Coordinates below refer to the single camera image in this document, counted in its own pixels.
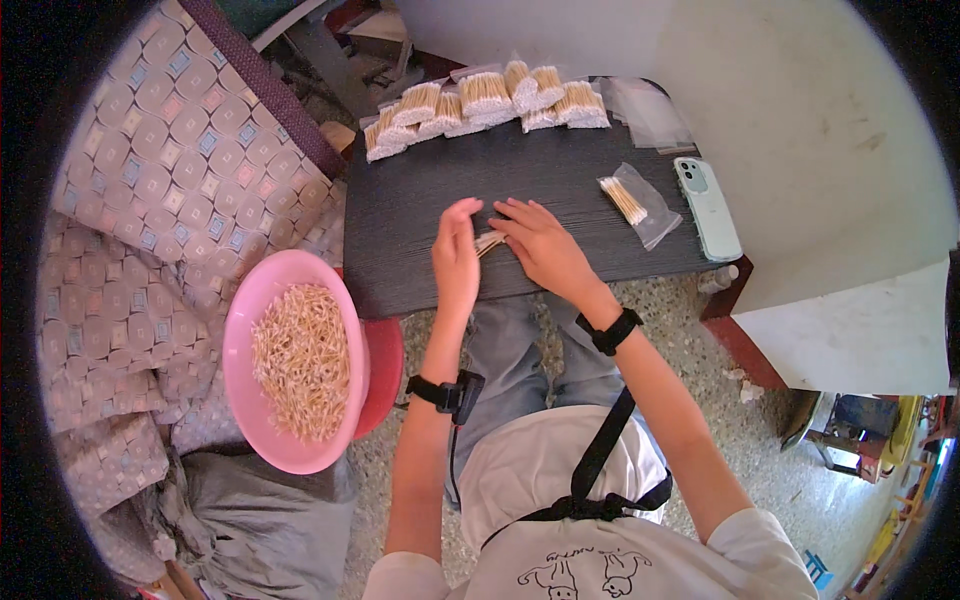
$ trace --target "wrist strap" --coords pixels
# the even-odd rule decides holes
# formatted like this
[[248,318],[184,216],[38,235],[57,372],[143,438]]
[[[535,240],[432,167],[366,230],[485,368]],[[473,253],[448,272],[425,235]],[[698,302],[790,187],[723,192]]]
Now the wrist strap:
[[627,339],[627,336],[634,330],[634,327],[643,325],[643,320],[634,309],[624,308],[620,316],[617,317],[616,321],[614,321],[606,331],[597,331],[594,329],[589,321],[587,321],[587,317],[584,317],[583,313],[577,317],[577,325],[586,333],[590,334],[590,339],[593,340],[593,345],[596,346],[598,350],[607,356],[614,356],[616,354],[616,347],[620,346],[620,344]]
[[437,407],[438,413],[453,415],[454,425],[463,425],[487,382],[482,375],[460,370],[456,383],[430,383],[419,375],[410,377],[407,394],[416,394]]

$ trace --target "gray bag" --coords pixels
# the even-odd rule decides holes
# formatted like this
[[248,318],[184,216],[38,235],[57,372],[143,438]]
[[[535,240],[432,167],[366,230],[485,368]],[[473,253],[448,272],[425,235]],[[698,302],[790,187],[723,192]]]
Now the gray bag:
[[283,472],[256,454],[194,452],[182,466],[170,459],[145,508],[159,537],[176,540],[192,576],[247,598],[336,597],[356,504],[346,458],[312,475]]

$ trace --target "cable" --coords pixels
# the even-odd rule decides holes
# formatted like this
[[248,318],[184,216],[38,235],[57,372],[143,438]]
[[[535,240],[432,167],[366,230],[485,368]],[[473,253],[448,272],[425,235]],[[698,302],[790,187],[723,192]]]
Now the cable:
[[453,428],[453,437],[450,439],[450,483],[453,484],[453,494],[457,496],[457,509],[462,512],[463,505],[460,503],[460,490],[457,488],[457,478],[453,474],[453,455],[457,451],[457,434],[460,432],[460,425]]

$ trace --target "phone case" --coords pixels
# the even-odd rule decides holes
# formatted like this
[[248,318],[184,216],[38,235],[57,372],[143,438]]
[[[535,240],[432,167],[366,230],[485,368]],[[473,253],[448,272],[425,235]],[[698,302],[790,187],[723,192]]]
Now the phone case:
[[681,156],[673,161],[680,188],[690,203],[704,255],[713,262],[730,262],[743,255],[727,201],[713,169],[702,158]]

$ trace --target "patterned fabric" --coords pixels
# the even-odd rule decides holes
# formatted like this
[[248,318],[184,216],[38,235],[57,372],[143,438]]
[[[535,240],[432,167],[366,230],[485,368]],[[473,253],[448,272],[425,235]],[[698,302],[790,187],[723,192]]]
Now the patterned fabric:
[[100,558],[122,580],[143,586],[166,574],[166,565],[156,555],[151,536],[129,500],[85,524]]
[[210,334],[172,267],[62,215],[48,220],[47,249],[37,314],[54,432],[203,391]]
[[[229,303],[253,265],[294,247],[341,264],[343,185],[250,83],[165,0],[94,87],[55,174],[41,378],[67,485],[101,529],[106,511],[163,477],[158,423],[173,425],[180,452],[243,441],[219,361]],[[274,98],[277,84],[254,87]],[[99,538],[101,552],[111,540]]]
[[166,450],[149,415],[99,420],[54,438],[77,509],[97,516],[167,472]]
[[183,456],[218,444],[243,442],[240,426],[230,412],[224,390],[224,372],[218,369],[206,398],[193,402],[170,431],[170,443]]
[[346,167],[340,153],[320,135],[317,123],[300,106],[297,96],[270,74],[270,66],[232,27],[220,7],[210,0],[183,0],[186,8],[220,48],[240,76],[256,89],[263,104],[283,123],[307,157],[330,178]]

